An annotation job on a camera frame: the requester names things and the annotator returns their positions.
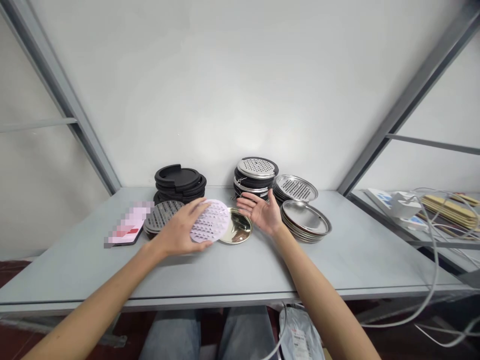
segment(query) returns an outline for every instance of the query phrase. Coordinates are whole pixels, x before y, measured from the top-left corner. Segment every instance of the black plastic lid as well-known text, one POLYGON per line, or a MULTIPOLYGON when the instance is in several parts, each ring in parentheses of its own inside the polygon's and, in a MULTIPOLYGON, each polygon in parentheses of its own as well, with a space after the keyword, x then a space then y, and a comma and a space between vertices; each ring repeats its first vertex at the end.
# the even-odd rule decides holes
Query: black plastic lid
POLYGON ((163 194, 171 195, 172 197, 191 197, 205 191, 205 185, 207 185, 207 179, 200 174, 200 181, 193 184, 192 187, 183 191, 177 191, 174 187, 164 187, 158 182, 155 183, 155 187, 163 194))
POLYGON ((183 190, 183 196, 187 196, 187 197, 194 196, 204 191, 206 185, 207 185, 207 178, 202 174, 200 174, 200 181, 194 187, 183 190))
POLYGON ((180 164, 162 167, 155 174, 155 181, 164 188, 175 188, 177 192, 188 189, 200 181, 200 174, 191 168, 182 168, 180 164))
POLYGON ((179 197, 172 197, 168 194, 164 194, 160 191, 157 191, 155 193, 155 196, 153 197, 153 201, 154 201, 155 205, 160 204, 164 201, 168 201, 168 200, 177 200, 177 201, 180 201, 184 204, 188 204, 189 202, 191 202, 195 199, 202 198, 204 195, 205 195, 205 190, 203 190, 202 192, 199 192, 198 194, 193 195, 193 196, 182 196, 182 197, 179 198, 179 197))

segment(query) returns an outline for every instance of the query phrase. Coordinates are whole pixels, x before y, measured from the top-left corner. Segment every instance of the jeans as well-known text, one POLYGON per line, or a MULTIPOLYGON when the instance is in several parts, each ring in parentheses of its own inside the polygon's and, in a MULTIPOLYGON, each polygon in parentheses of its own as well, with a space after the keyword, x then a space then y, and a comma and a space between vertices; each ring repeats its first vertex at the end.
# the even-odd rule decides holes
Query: jeans
MULTIPOLYGON (((275 347, 265 306, 231 307, 218 348, 218 360, 260 360, 275 347)), ((139 360, 198 360, 198 310, 159 311, 148 332, 139 360)))

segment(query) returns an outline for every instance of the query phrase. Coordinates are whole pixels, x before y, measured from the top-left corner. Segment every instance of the white cable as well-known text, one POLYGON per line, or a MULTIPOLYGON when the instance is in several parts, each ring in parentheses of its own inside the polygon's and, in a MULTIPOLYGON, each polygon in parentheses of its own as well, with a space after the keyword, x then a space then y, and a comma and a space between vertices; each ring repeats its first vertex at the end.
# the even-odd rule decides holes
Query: white cable
POLYGON ((480 316, 474 318, 470 323, 467 325, 465 330, 463 330, 460 334, 459 337, 457 337, 455 340, 447 342, 447 343, 441 343, 435 340, 433 337, 431 337, 429 334, 427 334, 420 326, 415 324, 416 328, 420 330, 425 336, 427 336, 430 340, 432 340, 435 344, 440 345, 443 348, 453 348, 454 346, 460 344, 465 338, 467 337, 468 333, 470 333, 470 330, 473 329, 476 323, 480 321, 480 316))
MULTIPOLYGON (((468 208, 474 214, 476 214, 476 226, 474 226, 471 230, 467 231, 465 234, 460 236, 459 239, 462 239, 465 236, 470 235, 479 226, 480 216, 475 212, 475 210, 470 206, 470 204, 465 201, 465 199, 461 198, 460 196, 458 196, 454 193, 451 193, 451 192, 448 192, 448 191, 436 190, 436 189, 433 189, 433 188, 430 188, 430 187, 419 187, 419 188, 414 189, 413 191, 419 191, 419 190, 429 190, 429 191, 434 191, 434 193, 444 193, 444 194, 447 194, 449 196, 459 198, 463 203, 465 203, 468 206, 468 208)), ((391 328, 391 327, 406 324, 406 323, 412 321, 413 319, 415 319, 418 315, 420 315, 420 313, 427 307, 427 305, 429 304, 430 300, 432 299, 432 297, 434 295, 435 287, 437 286, 437 281, 438 281, 438 278, 439 278, 440 264, 439 264, 439 253, 438 253, 438 249, 437 249, 437 240, 434 237, 434 230, 436 230, 436 229, 433 226, 432 221, 435 220, 437 218, 437 216, 439 216, 440 212, 442 211, 445 204, 447 203, 447 198, 445 198, 443 200, 443 203, 441 204, 441 207, 438 209, 438 211, 436 212, 434 217, 432 219, 430 219, 429 214, 427 213, 427 210, 425 209, 425 206, 424 206, 424 204, 422 203, 422 200, 421 200, 421 198, 423 196, 418 197, 417 195, 414 195, 410 199, 408 199, 408 202, 413 200, 413 199, 416 199, 418 201, 418 203, 421 206, 421 210, 425 215, 425 221, 428 225, 428 234, 430 235, 430 238, 431 238, 432 247, 433 247, 433 259, 434 259, 434 262, 435 262, 435 271, 434 271, 434 274, 433 274, 433 281, 432 281, 432 284, 431 284, 430 291, 428 292, 428 295, 426 296, 425 300, 420 305, 420 307, 412 315, 410 315, 406 319, 401 320, 401 321, 397 321, 397 322, 387 323, 387 324, 380 324, 380 325, 361 324, 364 328, 391 328)))
POLYGON ((399 326, 399 325, 409 323, 410 321, 415 319, 418 315, 420 315, 420 313, 427 307, 430 300, 432 299, 432 296, 434 295, 435 287, 437 286, 437 281, 439 279, 439 267, 440 267, 439 253, 438 253, 438 250, 437 250, 437 240, 434 238, 434 231, 433 231, 434 227, 433 227, 432 222, 429 218, 429 214, 427 213, 427 210, 425 210, 425 207, 422 204, 421 199, 416 195, 414 197, 418 199, 418 203, 421 206, 421 210, 425 214, 425 219, 426 219, 426 222, 428 224, 428 230, 429 230, 428 233, 430 235, 431 242, 432 242, 432 245, 433 245, 433 259, 435 261, 435 271, 433 273, 433 280, 432 280, 432 283, 431 283, 430 291, 428 292, 428 295, 426 296, 426 298, 423 301, 423 303, 421 304, 421 306, 417 309, 417 311, 415 311, 412 315, 410 315, 406 319, 403 319, 403 320, 397 321, 397 322, 387 323, 387 324, 380 324, 380 325, 361 324, 364 328, 391 328, 391 327, 395 327, 395 326, 399 326))
POLYGON ((283 320, 283 331, 281 332, 281 334, 278 338, 278 342, 277 342, 276 346, 273 348, 273 350, 267 356, 261 358, 260 360, 269 360, 273 355, 275 355, 275 353, 280 348, 280 344, 284 340, 285 334, 287 333, 287 306, 285 305, 284 302, 282 302, 282 304, 283 304, 283 310, 285 312, 285 319, 283 320))
POLYGON ((422 324, 416 324, 416 325, 424 329, 435 330, 441 333, 455 334, 455 335, 465 334, 467 336, 480 338, 480 332, 464 332, 464 331, 458 331, 458 330, 447 330, 440 327, 434 327, 434 326, 428 326, 428 325, 422 325, 422 324))
MULTIPOLYGON (((433 228, 435 229, 435 231, 438 233, 438 235, 435 235, 435 236, 438 236, 439 238, 442 238, 443 240, 445 240, 446 242, 450 242, 450 238, 447 238, 445 237, 445 235, 442 233, 442 231, 440 231, 439 229, 437 229, 436 227, 444 227, 444 228, 449 228, 449 229, 454 229, 456 231, 459 231, 461 233, 466 233, 465 230, 462 230, 462 229, 458 229, 456 227, 453 227, 453 226, 448 226, 448 225, 443 225, 443 224, 433 224, 433 228)), ((457 239, 458 237, 452 237, 451 240, 455 240, 457 239)), ((451 248, 450 249, 452 252, 460 255, 460 256, 463 256, 464 258, 467 258, 468 260, 470 260, 470 262, 477 268, 477 269, 480 269, 480 260, 475 258, 475 257, 471 257, 470 255, 468 255, 466 252, 460 250, 460 249, 457 249, 457 248, 451 248)))

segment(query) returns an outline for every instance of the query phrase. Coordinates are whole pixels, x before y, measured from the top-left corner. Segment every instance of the floor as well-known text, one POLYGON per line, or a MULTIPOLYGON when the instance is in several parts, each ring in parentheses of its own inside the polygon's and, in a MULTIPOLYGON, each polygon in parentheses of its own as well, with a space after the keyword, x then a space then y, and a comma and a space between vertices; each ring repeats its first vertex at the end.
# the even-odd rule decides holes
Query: floor
MULTIPOLYGON (((28 264, 27 261, 0 262, 0 288, 28 264)), ((371 309, 376 306, 376 303, 361 300, 347 301, 347 305, 354 314, 357 314, 371 309)), ((431 310, 427 310, 422 315, 425 319, 432 315, 429 311, 431 310)), ((278 333, 278 313, 269 309, 269 315, 272 328, 278 333)), ((97 345, 87 359, 138 359, 154 317, 155 313, 152 311, 122 313, 113 333, 127 336, 126 346, 113 348, 97 345)), ((205 314, 201 321, 202 345, 218 344, 223 326, 224 319, 219 312, 205 314)), ((480 359, 479 353, 471 345, 461 344, 450 349, 442 348, 423 336, 411 323, 388 329, 367 329, 366 332, 383 360, 480 359)), ((449 335, 446 336, 447 338, 438 338, 438 340, 449 341, 451 338, 448 337, 449 335)), ((42 334, 0 325, 1 358, 3 360, 21 359, 43 337, 42 334)))

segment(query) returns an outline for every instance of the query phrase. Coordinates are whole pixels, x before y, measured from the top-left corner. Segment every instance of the gray table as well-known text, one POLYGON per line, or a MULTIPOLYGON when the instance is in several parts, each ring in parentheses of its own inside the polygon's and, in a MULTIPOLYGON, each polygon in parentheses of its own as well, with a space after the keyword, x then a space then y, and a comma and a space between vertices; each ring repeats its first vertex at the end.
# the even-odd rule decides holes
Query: gray table
MULTIPOLYGON (((477 193, 471 193, 467 194, 468 196, 472 196, 473 198, 479 198, 479 194, 477 193)), ((432 239, 430 238, 430 235, 428 235, 424 231, 417 231, 417 230, 409 230, 407 228, 403 228, 393 222, 392 219, 380 208, 377 206, 376 203, 373 202, 372 199, 368 197, 368 195, 363 191, 363 190, 353 190, 351 192, 351 195, 357 202, 365 206, 366 208, 370 209, 374 213, 376 213, 378 216, 380 216, 382 219, 385 221, 388 221, 393 227, 397 228, 399 231, 403 232, 405 235, 409 236, 411 239, 414 240, 414 242, 411 242, 411 245, 419 245, 420 243, 424 244, 431 244, 432 239)), ((457 240, 458 243, 461 243, 461 245, 464 247, 462 248, 462 251, 468 254, 469 256, 475 258, 475 259, 480 259, 480 250, 475 250, 468 248, 467 246, 476 246, 476 248, 479 247, 478 243, 475 244, 471 240, 457 240)), ((439 244, 441 246, 452 246, 450 243, 443 243, 439 244)), ((444 247, 438 247, 438 253, 443 256, 443 258, 454 268, 457 268, 460 271, 465 271, 467 273, 477 271, 479 268, 475 266, 470 260, 467 258, 457 254, 456 252, 452 251, 450 248, 444 248, 444 247)))
MULTIPOLYGON (((104 248, 104 237, 137 201, 154 188, 122 188, 84 221, 0 289, 0 313, 65 314, 77 307, 139 250, 104 248)), ((207 188, 206 196, 233 206, 234 191, 207 188)), ((434 263, 334 191, 320 191, 312 205, 333 231, 301 246, 344 299, 423 296, 434 263)), ((472 288, 441 270, 439 294, 472 288)), ((140 284, 124 311, 204 308, 296 301, 292 279, 271 240, 257 228, 238 245, 216 242, 203 253, 168 258, 140 284)))

